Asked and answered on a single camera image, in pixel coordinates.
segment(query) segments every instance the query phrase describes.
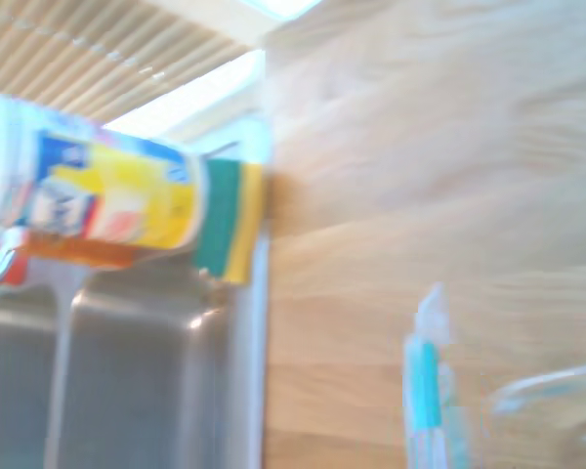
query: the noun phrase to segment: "yellow label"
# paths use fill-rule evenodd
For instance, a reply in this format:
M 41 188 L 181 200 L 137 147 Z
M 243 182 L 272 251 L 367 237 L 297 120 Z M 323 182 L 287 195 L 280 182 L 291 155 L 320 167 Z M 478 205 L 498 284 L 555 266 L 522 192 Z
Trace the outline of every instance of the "yellow label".
M 132 144 L 139 152 L 40 133 L 22 224 L 136 247 L 187 243 L 202 215 L 198 171 L 175 149 L 139 139 Z

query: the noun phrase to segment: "window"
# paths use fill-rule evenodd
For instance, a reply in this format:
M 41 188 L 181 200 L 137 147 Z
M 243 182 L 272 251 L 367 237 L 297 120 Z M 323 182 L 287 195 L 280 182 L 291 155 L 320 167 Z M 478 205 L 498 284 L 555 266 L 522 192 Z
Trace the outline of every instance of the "window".
M 154 138 L 257 79 L 265 53 L 249 52 L 108 122 L 105 128 L 144 139 Z
M 243 0 L 259 10 L 278 18 L 289 21 L 302 16 L 316 6 L 321 0 Z

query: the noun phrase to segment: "red object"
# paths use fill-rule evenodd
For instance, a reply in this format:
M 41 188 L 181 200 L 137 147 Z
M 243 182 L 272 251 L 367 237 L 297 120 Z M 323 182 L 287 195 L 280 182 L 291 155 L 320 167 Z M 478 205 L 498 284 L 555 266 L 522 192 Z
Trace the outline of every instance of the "red object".
M 11 269 L 4 278 L 4 282 L 9 285 L 22 285 L 26 280 L 28 273 L 28 257 L 17 253 Z

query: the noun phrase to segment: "kitchen sink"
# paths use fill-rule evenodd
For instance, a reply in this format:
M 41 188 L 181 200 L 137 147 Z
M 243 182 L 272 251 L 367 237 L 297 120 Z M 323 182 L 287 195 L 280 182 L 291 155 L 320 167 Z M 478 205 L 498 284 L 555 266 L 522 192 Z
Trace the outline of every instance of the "kitchen sink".
M 260 467 L 264 276 L 32 260 L 0 292 L 0 469 Z

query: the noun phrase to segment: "butcher block countertop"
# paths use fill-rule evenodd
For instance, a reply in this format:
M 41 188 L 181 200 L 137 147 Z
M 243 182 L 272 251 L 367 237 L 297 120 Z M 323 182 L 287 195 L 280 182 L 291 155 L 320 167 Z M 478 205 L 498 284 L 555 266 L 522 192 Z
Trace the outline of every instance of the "butcher block countertop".
M 402 341 L 439 280 L 492 457 L 487 396 L 586 362 L 586 0 L 324 0 L 266 49 L 266 468 L 406 467 Z M 558 467 L 522 431 L 486 467 Z

